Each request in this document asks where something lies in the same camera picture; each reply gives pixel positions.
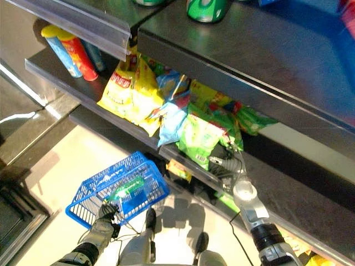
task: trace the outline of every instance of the can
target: can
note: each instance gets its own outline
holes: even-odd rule
[[[97,71],[104,71],[106,68],[106,65],[104,63],[104,60],[102,60],[101,57],[101,52],[99,48],[96,46],[92,45],[91,43],[88,43],[84,40],[81,40],[86,53],[88,54],[89,58],[91,59],[91,62],[94,64],[95,69]]]
[[[199,22],[220,21],[226,13],[227,0],[187,0],[187,15]]]
[[[80,72],[83,73],[84,79],[87,81],[95,80],[98,77],[98,73],[96,73],[80,39],[62,29],[57,37],[78,66]]]
[[[165,0],[133,0],[133,2],[142,6],[157,6],[165,2]]]
[[[55,52],[59,60],[63,63],[65,68],[69,71],[72,77],[80,78],[83,74],[80,72],[77,65],[73,62],[72,58],[64,48],[60,40],[57,38],[57,34],[60,31],[55,25],[48,25],[42,29],[40,34],[45,37],[49,46]]]

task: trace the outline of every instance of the white floor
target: white floor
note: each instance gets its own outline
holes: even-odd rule
[[[75,248],[86,230],[65,214],[66,206],[71,203],[83,180],[125,156],[127,154],[116,146],[77,126],[31,169],[32,173],[26,179],[31,193],[52,213],[59,213],[17,266],[51,265]],[[208,249],[219,252],[229,266],[250,265],[232,235],[228,221],[196,203],[187,193],[176,191],[165,200],[164,206],[168,207],[162,214],[163,227],[155,237],[156,263],[191,264],[193,253],[189,246],[193,239],[190,236],[197,236],[204,230],[210,238]],[[141,231],[144,218],[145,213],[142,213],[130,223]],[[238,228],[235,231],[253,264],[259,266],[260,260],[252,239]],[[120,236],[132,233],[132,230],[123,227]],[[116,265],[119,246],[119,242],[109,244],[96,266]]]

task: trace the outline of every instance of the red pringles can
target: red pringles can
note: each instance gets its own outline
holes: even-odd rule
[[[73,62],[78,66],[80,72],[83,73],[84,79],[87,81],[95,80],[98,77],[98,73],[96,73],[80,39],[65,30],[61,30],[57,37],[62,42]]]

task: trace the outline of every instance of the blue pringles can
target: blue pringles can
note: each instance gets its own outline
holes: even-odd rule
[[[100,52],[99,48],[97,48],[96,46],[94,46],[91,43],[88,43],[84,40],[80,40],[80,41],[83,44],[85,51],[88,54],[91,62],[94,64],[95,69],[97,71],[105,70],[106,65],[105,65],[104,61],[102,60],[101,52]]]
[[[49,46],[56,53],[60,61],[62,61],[63,65],[69,71],[71,76],[74,78],[80,78],[83,74],[79,71],[77,65],[73,62],[67,50],[57,38],[57,33],[59,30],[60,28],[58,28],[57,26],[49,25],[44,27],[40,34],[45,37]]]

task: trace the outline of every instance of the blue shopping basket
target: blue shopping basket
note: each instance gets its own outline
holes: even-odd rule
[[[110,202],[119,211],[115,214],[115,223],[122,226],[170,192],[155,164],[140,152],[133,153],[85,180],[65,212],[89,229],[103,202],[110,201],[110,196],[117,189],[135,182],[137,178],[142,185]]]

